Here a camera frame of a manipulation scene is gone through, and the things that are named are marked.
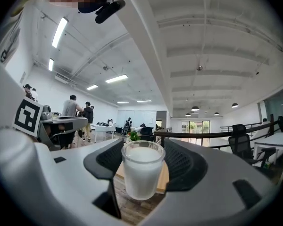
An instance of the table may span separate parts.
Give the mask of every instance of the table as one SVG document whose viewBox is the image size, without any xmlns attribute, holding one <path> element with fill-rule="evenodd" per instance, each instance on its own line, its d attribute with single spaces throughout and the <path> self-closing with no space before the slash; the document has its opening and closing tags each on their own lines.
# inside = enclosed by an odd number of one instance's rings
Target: table
<svg viewBox="0 0 283 226">
<path fill-rule="evenodd" d="M 125 173 L 124 173 L 124 165 L 123 162 L 120 164 L 116 176 L 119 179 L 122 179 L 123 182 L 124 178 L 125 178 Z M 164 164 L 162 166 L 162 170 L 158 179 L 158 184 L 157 184 L 157 188 L 156 188 L 156 192 L 159 194 L 163 194 L 165 193 L 166 190 L 166 184 L 169 182 L 169 170 L 168 170 L 168 166 L 166 165 L 166 162 L 164 161 Z"/>
<path fill-rule="evenodd" d="M 275 147 L 275 161 L 277 159 L 278 150 L 283 150 L 283 133 L 276 133 L 270 137 L 258 139 L 254 144 L 254 159 L 257 159 L 258 147 Z M 280 177 L 280 181 L 283 180 L 283 172 Z"/>
<path fill-rule="evenodd" d="M 99 125 L 96 125 L 96 124 L 90 124 L 90 127 L 92 129 L 95 128 L 95 131 L 94 131 L 95 132 L 94 142 L 96 142 L 96 137 L 98 135 L 98 132 L 111 131 L 112 132 L 112 138 L 111 139 L 113 139 L 114 132 L 116 131 L 114 126 L 99 126 Z"/>
</svg>

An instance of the air conditioner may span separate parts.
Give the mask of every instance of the air conditioner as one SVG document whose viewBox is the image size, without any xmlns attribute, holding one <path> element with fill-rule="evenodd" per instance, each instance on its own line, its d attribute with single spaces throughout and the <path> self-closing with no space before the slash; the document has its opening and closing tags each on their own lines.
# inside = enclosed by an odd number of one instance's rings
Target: air conditioner
<svg viewBox="0 0 283 226">
<path fill-rule="evenodd" d="M 69 84 L 69 79 L 59 73 L 56 74 L 55 79 L 63 84 Z"/>
</svg>

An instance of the milk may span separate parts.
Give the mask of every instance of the milk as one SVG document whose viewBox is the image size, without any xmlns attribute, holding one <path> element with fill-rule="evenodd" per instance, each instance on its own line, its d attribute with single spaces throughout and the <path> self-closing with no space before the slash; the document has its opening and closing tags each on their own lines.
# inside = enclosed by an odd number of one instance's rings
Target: milk
<svg viewBox="0 0 283 226">
<path fill-rule="evenodd" d="M 151 162 L 159 159 L 161 154 L 148 147 L 137 147 L 128 151 L 127 156 L 139 162 Z M 124 161 L 126 191 L 134 199 L 146 200 L 156 192 L 163 159 L 150 164 Z"/>
</svg>

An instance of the wooden floor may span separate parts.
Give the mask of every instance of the wooden floor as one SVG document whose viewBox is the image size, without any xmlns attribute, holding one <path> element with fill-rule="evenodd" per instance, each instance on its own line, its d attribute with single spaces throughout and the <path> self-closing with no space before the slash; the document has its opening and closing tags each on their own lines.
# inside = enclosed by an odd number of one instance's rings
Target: wooden floor
<svg viewBox="0 0 283 226">
<path fill-rule="evenodd" d="M 135 200 L 126 193 L 125 186 L 118 181 L 116 176 L 114 178 L 114 188 L 122 220 L 131 225 L 140 223 L 164 198 L 163 194 L 154 194 L 148 200 Z"/>
</svg>

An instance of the floor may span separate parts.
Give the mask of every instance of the floor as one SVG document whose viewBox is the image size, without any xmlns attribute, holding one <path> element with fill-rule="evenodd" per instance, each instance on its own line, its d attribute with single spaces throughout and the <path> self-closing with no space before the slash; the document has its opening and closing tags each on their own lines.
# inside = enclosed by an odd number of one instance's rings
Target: floor
<svg viewBox="0 0 283 226">
<path fill-rule="evenodd" d="M 163 194 L 155 194 L 148 200 L 135 200 L 128 196 L 125 186 L 118 181 L 116 176 L 114 178 L 114 188 L 122 220 L 131 225 L 140 223 L 164 198 Z"/>
<path fill-rule="evenodd" d="M 102 142 L 102 141 L 106 141 L 106 140 L 110 140 L 111 139 L 111 134 L 110 133 L 106 133 L 106 132 L 97 132 L 98 136 L 96 137 L 96 143 L 98 142 Z M 73 142 L 75 143 L 75 147 L 81 147 L 81 146 L 85 146 L 85 145 L 90 145 L 90 144 L 94 144 L 94 138 L 95 138 L 95 133 L 94 131 L 91 133 L 91 142 L 88 142 L 88 140 L 86 139 L 85 141 L 83 141 L 82 138 L 79 137 L 78 133 L 75 133 L 75 138 L 73 140 Z M 113 138 L 122 138 L 121 134 L 118 133 L 114 133 Z"/>
</svg>

